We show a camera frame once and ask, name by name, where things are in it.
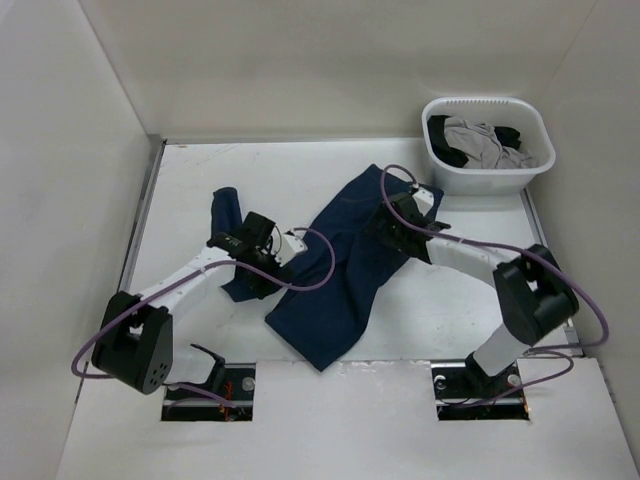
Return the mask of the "dark blue denim trousers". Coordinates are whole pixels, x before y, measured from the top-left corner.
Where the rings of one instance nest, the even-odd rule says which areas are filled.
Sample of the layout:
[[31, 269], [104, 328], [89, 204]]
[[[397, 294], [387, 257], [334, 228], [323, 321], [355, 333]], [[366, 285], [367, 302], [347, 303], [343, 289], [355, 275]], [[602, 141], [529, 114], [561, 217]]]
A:
[[290, 264], [292, 283], [312, 289], [287, 291], [265, 322], [319, 372], [360, 340], [378, 289], [409, 259], [364, 231], [384, 195], [408, 188], [370, 165], [312, 221], [307, 252]]

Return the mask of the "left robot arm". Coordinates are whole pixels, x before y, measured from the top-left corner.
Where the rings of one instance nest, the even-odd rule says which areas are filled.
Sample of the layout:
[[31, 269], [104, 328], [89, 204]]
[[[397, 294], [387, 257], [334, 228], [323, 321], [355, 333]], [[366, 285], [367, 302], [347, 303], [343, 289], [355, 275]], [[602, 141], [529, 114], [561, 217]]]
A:
[[204, 300], [242, 279], [262, 298], [275, 284], [257, 271], [291, 281], [288, 267], [307, 246], [293, 231], [255, 212], [229, 233], [214, 233], [205, 247], [168, 278], [135, 294], [120, 291], [110, 300], [95, 343], [93, 367], [147, 395], [161, 386], [189, 383], [197, 394], [214, 398], [224, 387], [217, 354], [194, 343], [174, 345], [178, 321]]

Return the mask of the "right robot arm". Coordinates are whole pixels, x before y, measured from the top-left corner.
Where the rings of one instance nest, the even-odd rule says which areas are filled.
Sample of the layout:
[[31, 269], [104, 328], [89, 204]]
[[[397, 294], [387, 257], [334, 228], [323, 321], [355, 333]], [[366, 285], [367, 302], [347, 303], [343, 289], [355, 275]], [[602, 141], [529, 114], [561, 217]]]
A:
[[434, 206], [434, 195], [424, 188], [385, 197], [365, 232], [392, 250], [493, 288], [501, 324], [467, 356], [463, 373], [471, 393], [487, 395], [508, 367], [577, 312], [578, 300], [558, 276], [559, 266], [547, 247], [499, 247], [460, 239], [435, 219]]

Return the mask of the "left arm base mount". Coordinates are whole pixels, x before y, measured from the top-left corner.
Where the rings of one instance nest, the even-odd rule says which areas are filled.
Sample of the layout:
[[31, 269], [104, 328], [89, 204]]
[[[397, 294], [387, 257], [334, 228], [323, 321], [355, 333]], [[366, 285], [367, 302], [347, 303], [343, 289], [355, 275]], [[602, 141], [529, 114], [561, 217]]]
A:
[[161, 409], [164, 422], [248, 422], [253, 418], [256, 364], [227, 364], [218, 368], [208, 388], [235, 407], [221, 405], [210, 396], [185, 389], [167, 389]]

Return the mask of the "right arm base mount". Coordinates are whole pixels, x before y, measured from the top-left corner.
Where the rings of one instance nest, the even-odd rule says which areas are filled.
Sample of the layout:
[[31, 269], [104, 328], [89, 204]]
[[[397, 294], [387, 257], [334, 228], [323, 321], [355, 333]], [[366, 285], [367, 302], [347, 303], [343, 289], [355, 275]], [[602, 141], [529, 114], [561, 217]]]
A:
[[431, 364], [436, 414], [440, 421], [528, 421], [522, 391], [504, 394], [521, 384], [516, 364], [485, 386], [474, 386], [465, 376], [463, 362]]

